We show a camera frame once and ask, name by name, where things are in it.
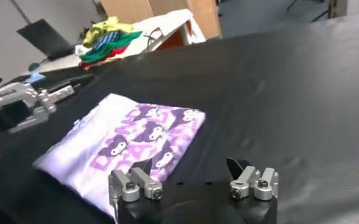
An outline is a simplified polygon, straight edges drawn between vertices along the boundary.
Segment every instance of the purple cartoon print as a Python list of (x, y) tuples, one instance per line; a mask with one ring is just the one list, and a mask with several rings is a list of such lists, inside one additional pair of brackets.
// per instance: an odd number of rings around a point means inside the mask
[(164, 132), (164, 128), (156, 124), (156, 122), (149, 121), (145, 125), (145, 130), (137, 136), (133, 141), (134, 142), (154, 142), (156, 141)]
[(157, 114), (157, 107), (152, 107), (152, 106), (144, 106), (144, 107), (140, 107), (140, 114), (138, 116), (136, 116), (133, 121), (139, 121), (142, 118), (147, 118), (147, 117), (152, 117), (153, 115)]
[(174, 152), (172, 151), (169, 141), (166, 141), (162, 150), (152, 158), (152, 169), (162, 169), (171, 165), (173, 162)]
[(187, 124), (194, 120), (194, 115), (196, 114), (196, 111), (192, 109), (181, 108), (173, 110), (171, 113), (172, 115), (174, 115), (175, 121), (172, 123), (168, 130), (176, 128), (180, 124)]
[(125, 137), (123, 135), (116, 135), (108, 147), (101, 149), (101, 151), (98, 152), (98, 155), (113, 157), (120, 154), (127, 148), (127, 146), (128, 142)]

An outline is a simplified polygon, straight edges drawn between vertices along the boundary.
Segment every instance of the white table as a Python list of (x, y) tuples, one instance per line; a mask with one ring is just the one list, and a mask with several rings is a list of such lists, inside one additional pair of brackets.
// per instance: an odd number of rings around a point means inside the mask
[[(191, 30), (188, 30), (187, 21), (191, 23)], [(180, 31), (184, 45), (201, 43), (205, 38), (193, 18), (193, 14), (188, 9), (176, 10), (162, 16), (148, 18), (134, 24), (134, 32), (143, 31), (141, 36), (131, 42), (126, 51), (118, 58), (124, 58), (131, 55), (141, 54), (147, 51), (149, 35), (154, 40), (150, 40), (149, 50), (154, 51), (162, 45), (168, 38), (177, 31)], [(53, 61), (45, 61), (33, 72), (49, 72), (59, 69), (72, 68), (81, 62), (76, 54), (68, 55)], [(25, 71), (20, 75), (28, 75), (32, 72)]]

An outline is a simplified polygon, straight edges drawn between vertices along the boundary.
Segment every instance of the laptop screen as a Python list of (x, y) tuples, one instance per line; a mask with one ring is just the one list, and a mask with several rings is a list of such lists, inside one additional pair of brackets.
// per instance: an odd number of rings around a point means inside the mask
[(17, 32), (48, 57), (72, 47), (44, 19), (29, 24)]

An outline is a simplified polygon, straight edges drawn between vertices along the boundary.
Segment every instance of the red cloth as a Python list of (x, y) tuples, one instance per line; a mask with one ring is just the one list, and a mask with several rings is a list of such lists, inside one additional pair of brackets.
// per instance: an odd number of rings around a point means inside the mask
[(124, 51), (126, 50), (127, 47), (128, 47), (128, 46), (122, 47), (122, 48), (113, 49), (108, 55), (106, 55), (106, 57), (104, 57), (104, 58), (102, 58), (101, 60), (96, 61), (96, 62), (94, 62), (94, 63), (89, 63), (89, 62), (83, 62), (83, 61), (82, 61), (82, 62), (79, 64), (79, 66), (80, 66), (81, 68), (85, 68), (85, 67), (87, 67), (87, 66), (95, 65), (95, 64), (97, 64), (97, 63), (99, 63), (99, 62), (101, 62), (101, 61), (104, 61), (104, 60), (108, 59), (108, 58), (114, 57), (114, 56), (117, 55), (117, 54), (122, 54), (122, 53), (124, 53)]

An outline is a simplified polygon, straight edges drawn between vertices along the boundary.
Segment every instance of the cardboard box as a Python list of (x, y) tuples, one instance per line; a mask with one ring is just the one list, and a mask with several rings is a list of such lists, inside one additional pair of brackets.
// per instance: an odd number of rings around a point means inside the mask
[(359, 0), (329, 0), (331, 18), (359, 14)]
[(220, 37), (215, 0), (101, 0), (108, 16), (135, 23), (173, 10), (190, 9), (206, 39)]

